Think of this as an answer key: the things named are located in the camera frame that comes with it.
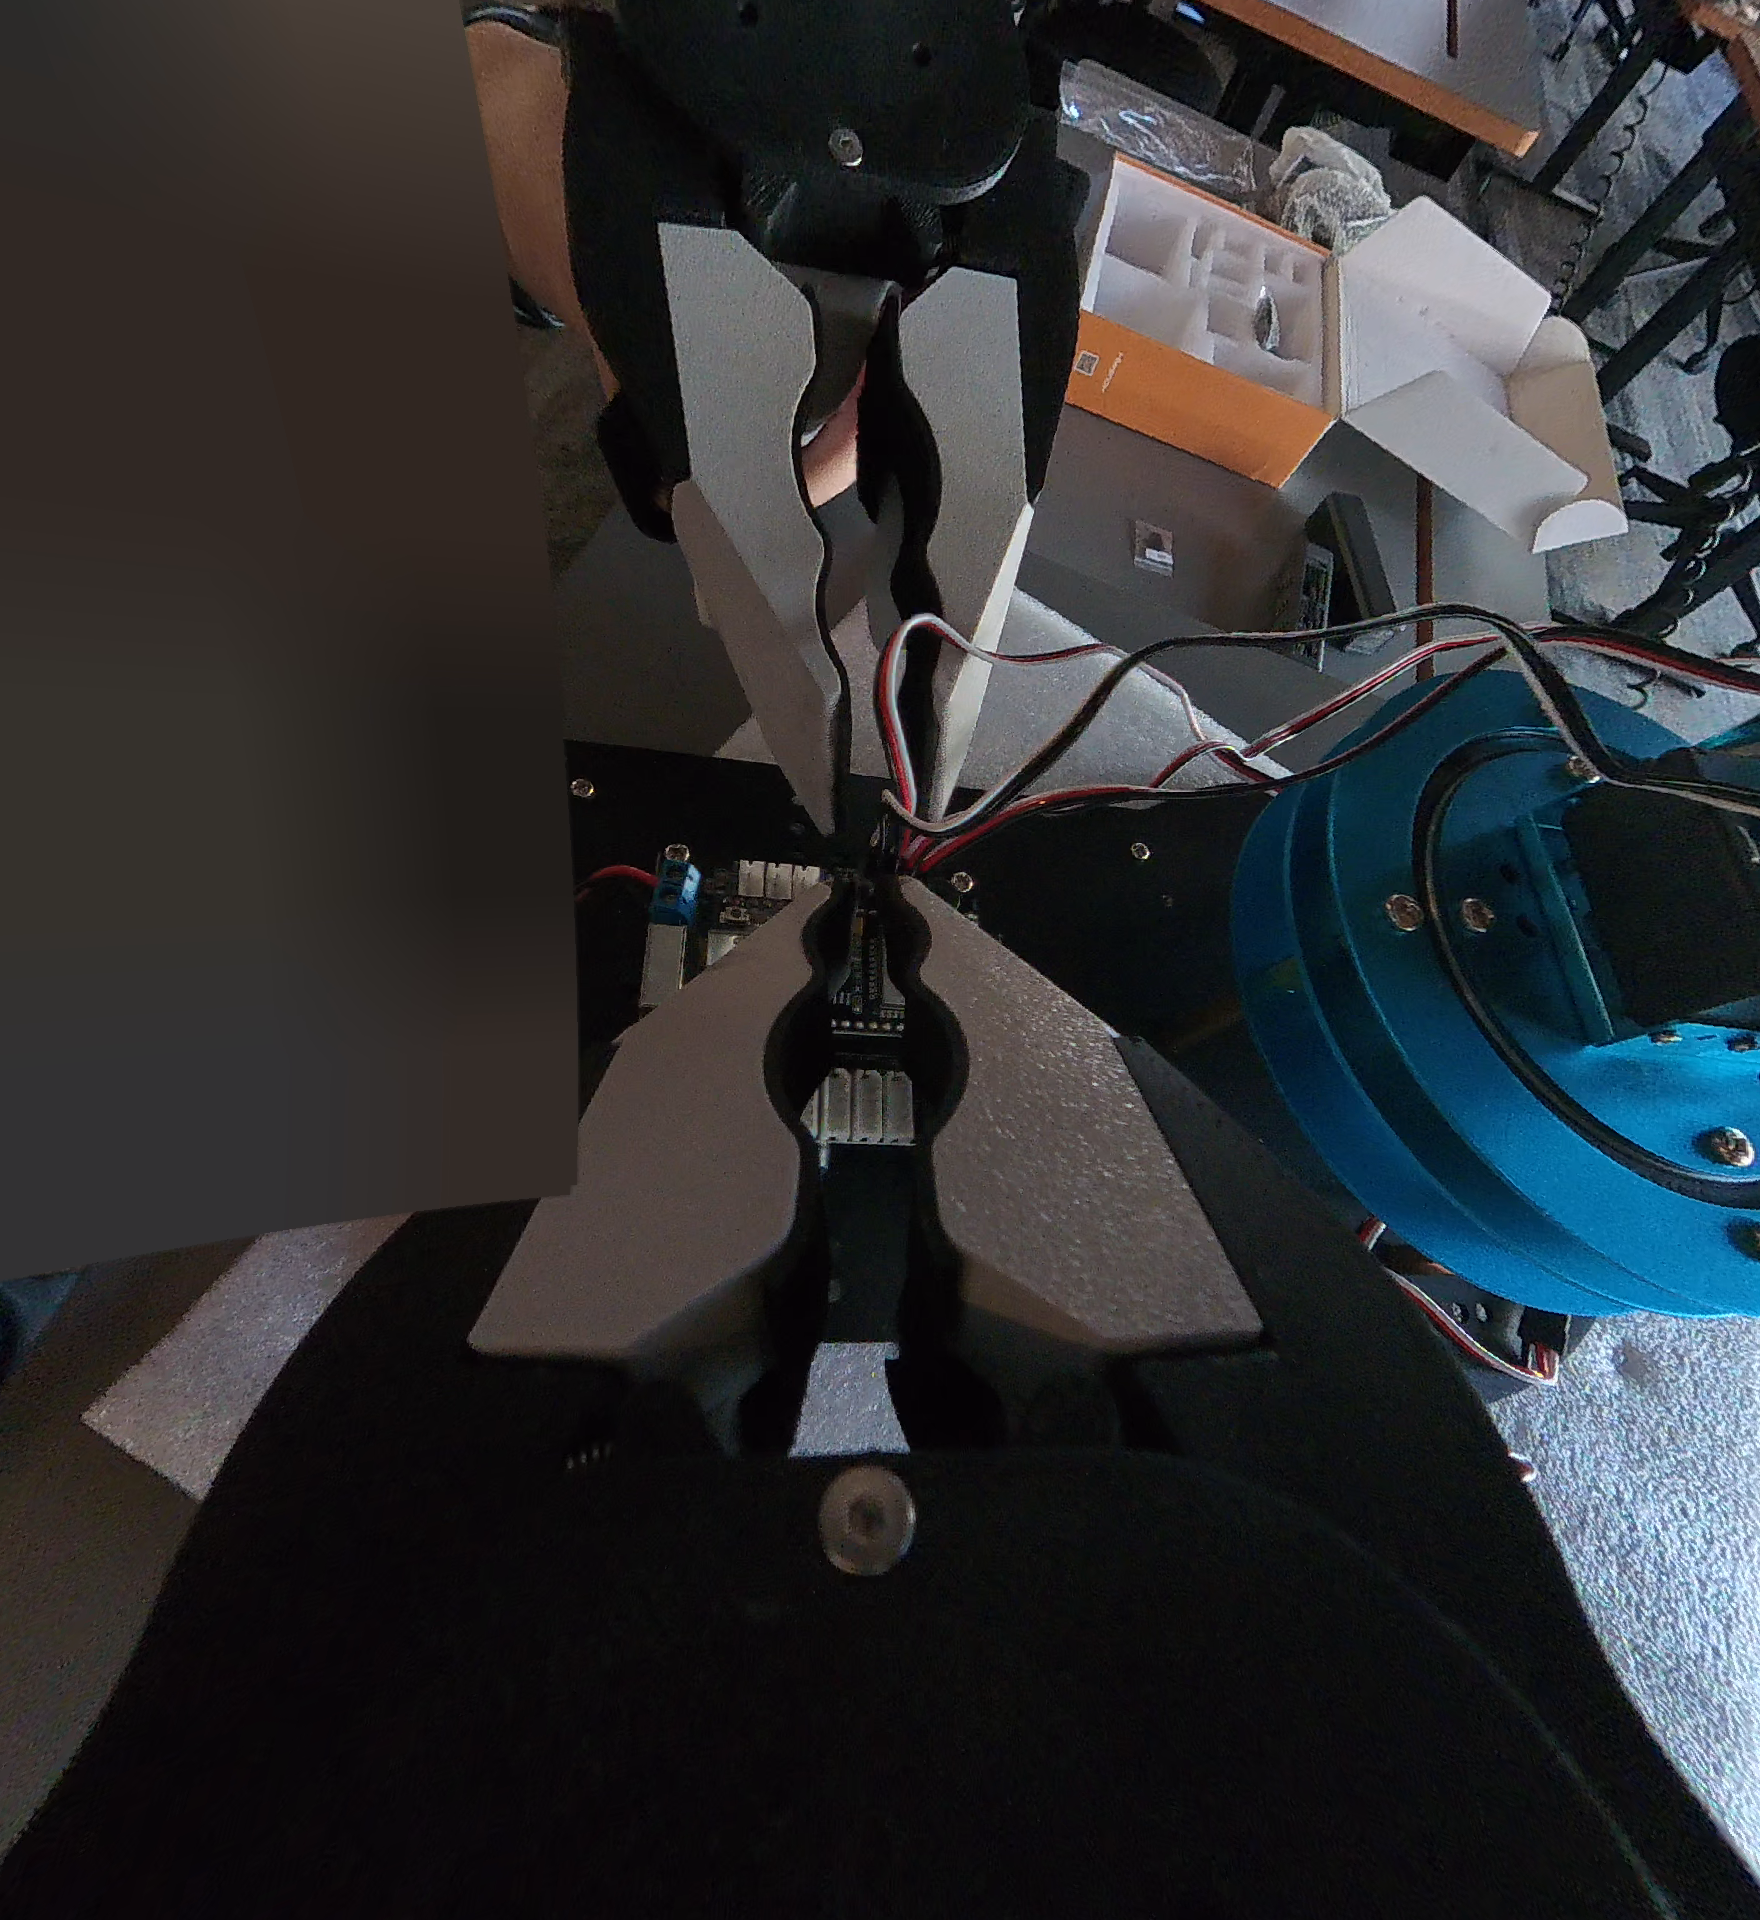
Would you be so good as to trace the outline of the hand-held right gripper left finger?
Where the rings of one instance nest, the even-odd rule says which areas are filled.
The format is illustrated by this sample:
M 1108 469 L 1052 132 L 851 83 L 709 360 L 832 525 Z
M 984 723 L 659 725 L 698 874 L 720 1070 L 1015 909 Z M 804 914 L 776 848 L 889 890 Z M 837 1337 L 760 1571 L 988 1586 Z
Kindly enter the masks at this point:
M 621 1037 L 469 1330 L 477 1355 L 669 1382 L 726 1452 L 790 1452 L 826 1306 L 818 1149 L 840 890 L 817 881 Z

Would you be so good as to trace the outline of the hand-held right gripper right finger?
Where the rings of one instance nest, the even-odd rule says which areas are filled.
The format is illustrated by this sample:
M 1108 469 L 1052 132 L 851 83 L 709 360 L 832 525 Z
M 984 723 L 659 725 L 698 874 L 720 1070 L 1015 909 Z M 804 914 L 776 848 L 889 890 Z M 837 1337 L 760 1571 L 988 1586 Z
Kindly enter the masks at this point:
M 1263 1320 L 1117 1034 L 923 883 L 913 984 L 951 1051 L 934 1222 L 975 1360 L 1245 1351 Z

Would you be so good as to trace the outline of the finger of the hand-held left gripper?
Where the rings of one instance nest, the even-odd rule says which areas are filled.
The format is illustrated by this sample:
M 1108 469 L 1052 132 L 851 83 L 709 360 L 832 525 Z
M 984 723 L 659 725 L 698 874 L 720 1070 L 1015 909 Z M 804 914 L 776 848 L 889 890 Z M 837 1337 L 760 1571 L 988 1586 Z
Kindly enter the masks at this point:
M 898 370 L 868 376 L 904 433 L 883 481 L 867 605 L 877 645 L 904 614 L 936 611 L 969 641 L 934 639 L 918 797 L 946 811 L 964 775 L 989 662 L 1002 642 L 1034 519 L 1010 276 L 948 270 L 898 319 Z
M 844 667 L 829 543 L 800 473 L 809 406 L 834 412 L 882 319 L 882 279 L 784 265 L 732 228 L 659 226 L 689 471 L 675 540 L 705 626 L 817 829 L 840 829 Z

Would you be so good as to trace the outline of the black circuit board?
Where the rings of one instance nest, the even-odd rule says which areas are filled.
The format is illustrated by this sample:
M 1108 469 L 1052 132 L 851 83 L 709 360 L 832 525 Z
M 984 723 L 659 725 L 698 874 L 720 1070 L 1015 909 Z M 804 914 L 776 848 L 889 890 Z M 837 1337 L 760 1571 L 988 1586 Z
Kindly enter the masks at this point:
M 851 1149 L 906 1149 L 930 1137 L 960 1091 L 960 1069 L 934 1051 L 931 1029 L 913 1030 L 873 881 L 851 865 L 799 856 L 694 860 L 683 843 L 661 851 L 655 878 L 688 884 L 675 909 L 647 915 L 634 997 L 640 1018 L 712 971 L 800 895 L 849 886 L 846 956 L 826 999 L 826 1065 L 800 1106 L 800 1124 L 823 1169 Z

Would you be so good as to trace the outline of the person's left forearm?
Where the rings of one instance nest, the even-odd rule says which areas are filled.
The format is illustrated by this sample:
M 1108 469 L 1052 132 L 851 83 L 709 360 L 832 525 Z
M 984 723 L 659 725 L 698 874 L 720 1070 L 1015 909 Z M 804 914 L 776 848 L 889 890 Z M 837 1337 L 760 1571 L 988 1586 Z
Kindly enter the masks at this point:
M 580 330 L 562 179 L 569 76 L 562 54 L 507 22 L 465 27 L 483 149 L 513 284 Z

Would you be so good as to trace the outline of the grey desk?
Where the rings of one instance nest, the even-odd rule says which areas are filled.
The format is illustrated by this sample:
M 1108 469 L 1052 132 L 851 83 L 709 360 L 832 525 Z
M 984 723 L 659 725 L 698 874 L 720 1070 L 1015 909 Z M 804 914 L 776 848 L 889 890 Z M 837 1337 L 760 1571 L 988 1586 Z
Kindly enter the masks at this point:
M 1151 612 L 1227 624 L 1261 606 L 1305 506 L 1326 490 L 1368 495 L 1394 545 L 1396 589 L 1412 583 L 1412 483 L 1344 432 L 1325 441 L 1325 461 L 1266 492 L 1073 415 L 1054 486 L 1021 581 L 1100 633 L 1142 636 Z M 1133 517 L 1174 535 L 1171 579 L 1133 566 Z M 0 1859 L 119 1682 L 197 1512 L 195 1498 L 92 1431 L 83 1412 L 255 1242 L 80 1271 L 35 1355 L 0 1390 Z

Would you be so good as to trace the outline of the orange and white cardboard box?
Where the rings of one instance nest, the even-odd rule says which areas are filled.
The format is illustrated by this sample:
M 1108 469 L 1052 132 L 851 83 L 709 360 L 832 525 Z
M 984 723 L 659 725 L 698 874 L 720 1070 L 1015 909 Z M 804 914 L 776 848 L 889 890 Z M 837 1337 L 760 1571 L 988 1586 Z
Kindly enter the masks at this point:
M 1428 197 L 1326 251 L 1317 392 L 1216 368 L 1082 306 L 1068 398 L 1270 488 L 1344 423 L 1537 554 L 1630 523 L 1584 330 Z

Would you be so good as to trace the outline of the white foam box insert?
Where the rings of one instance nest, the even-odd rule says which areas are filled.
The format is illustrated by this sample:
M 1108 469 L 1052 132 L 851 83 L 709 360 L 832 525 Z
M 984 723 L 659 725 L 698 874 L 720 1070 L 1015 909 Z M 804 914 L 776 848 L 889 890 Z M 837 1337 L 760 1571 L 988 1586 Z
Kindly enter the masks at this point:
M 1200 363 L 1309 396 L 1325 370 L 1326 251 L 1117 157 L 1085 265 L 1085 312 Z

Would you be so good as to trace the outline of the clear plastic bag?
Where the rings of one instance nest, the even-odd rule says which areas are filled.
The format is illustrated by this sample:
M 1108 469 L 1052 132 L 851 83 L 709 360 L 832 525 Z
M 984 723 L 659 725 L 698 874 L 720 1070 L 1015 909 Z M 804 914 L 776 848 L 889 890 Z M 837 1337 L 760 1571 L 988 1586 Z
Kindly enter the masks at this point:
M 1261 186 L 1261 147 L 1197 109 L 1097 60 L 1067 62 L 1058 87 L 1058 117 L 1067 129 L 1213 193 L 1252 193 Z

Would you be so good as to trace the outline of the small dark box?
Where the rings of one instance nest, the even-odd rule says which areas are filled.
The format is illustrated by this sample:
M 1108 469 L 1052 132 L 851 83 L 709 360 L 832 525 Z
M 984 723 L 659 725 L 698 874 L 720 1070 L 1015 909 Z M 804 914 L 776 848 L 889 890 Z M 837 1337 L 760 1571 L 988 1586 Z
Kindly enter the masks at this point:
M 1400 629 L 1325 633 L 1397 609 L 1368 506 L 1357 492 L 1328 492 L 1281 550 L 1266 650 L 1309 667 L 1374 665 L 1400 645 Z

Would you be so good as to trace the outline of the bubble wrap bag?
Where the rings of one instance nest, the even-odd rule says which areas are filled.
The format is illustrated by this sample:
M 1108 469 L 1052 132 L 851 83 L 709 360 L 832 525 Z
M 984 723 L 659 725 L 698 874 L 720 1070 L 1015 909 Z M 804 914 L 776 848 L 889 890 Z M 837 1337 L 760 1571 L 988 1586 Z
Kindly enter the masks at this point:
M 1349 251 L 1396 213 L 1374 161 L 1328 130 L 1290 126 L 1270 166 L 1270 218 L 1293 236 Z

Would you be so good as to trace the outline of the white foam sheet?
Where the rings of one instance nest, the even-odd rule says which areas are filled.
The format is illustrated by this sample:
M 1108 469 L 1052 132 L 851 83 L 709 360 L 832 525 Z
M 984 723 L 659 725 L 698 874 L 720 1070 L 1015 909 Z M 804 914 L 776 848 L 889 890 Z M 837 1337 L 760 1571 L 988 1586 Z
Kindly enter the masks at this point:
M 1245 1029 L 1171 1063 L 1359 1215 Z M 294 1345 L 390 1225 L 270 1234 L 101 1390 L 85 1424 L 204 1498 Z M 1478 1374 L 1613 1665 L 1760 1874 L 1760 1319 L 1627 1315 L 1566 1332 L 1559 1385 Z

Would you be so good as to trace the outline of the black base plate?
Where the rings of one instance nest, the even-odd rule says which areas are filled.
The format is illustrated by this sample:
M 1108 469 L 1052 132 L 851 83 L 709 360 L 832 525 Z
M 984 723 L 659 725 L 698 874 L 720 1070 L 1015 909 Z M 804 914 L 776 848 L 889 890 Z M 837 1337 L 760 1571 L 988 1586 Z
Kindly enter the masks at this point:
M 855 865 L 857 832 L 823 836 L 773 766 L 570 739 L 578 1034 L 609 1046 L 638 1018 L 654 872 L 689 851 L 714 894 L 740 856 Z M 930 886 L 1118 1032 L 1179 1059 L 1240 1025 L 1230 895 L 1263 797 L 1089 808 L 1002 829 Z

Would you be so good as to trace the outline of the black metal table frame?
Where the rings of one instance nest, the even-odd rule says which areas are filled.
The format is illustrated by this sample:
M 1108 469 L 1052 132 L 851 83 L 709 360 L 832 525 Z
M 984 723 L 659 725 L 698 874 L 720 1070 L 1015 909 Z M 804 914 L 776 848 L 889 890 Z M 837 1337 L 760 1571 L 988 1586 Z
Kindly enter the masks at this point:
M 1663 181 L 1634 224 L 1613 240 L 1597 263 L 1581 265 L 1557 303 L 1564 317 L 1586 325 L 1613 303 L 1627 279 L 1656 263 L 1684 263 L 1688 273 L 1656 314 L 1614 349 L 1599 370 L 1604 401 L 1624 392 L 1680 335 L 1748 272 L 1760 295 L 1760 132 L 1732 73 L 1729 42 L 1695 27 L 1680 4 L 1627 5 L 1632 23 L 1618 27 L 1618 60 L 1607 83 L 1579 112 L 1530 186 L 1551 195 L 1593 141 L 1626 109 L 1639 83 L 1656 69 L 1692 73 L 1721 60 L 1732 74 L 1732 100 L 1698 136 L 1671 179 Z

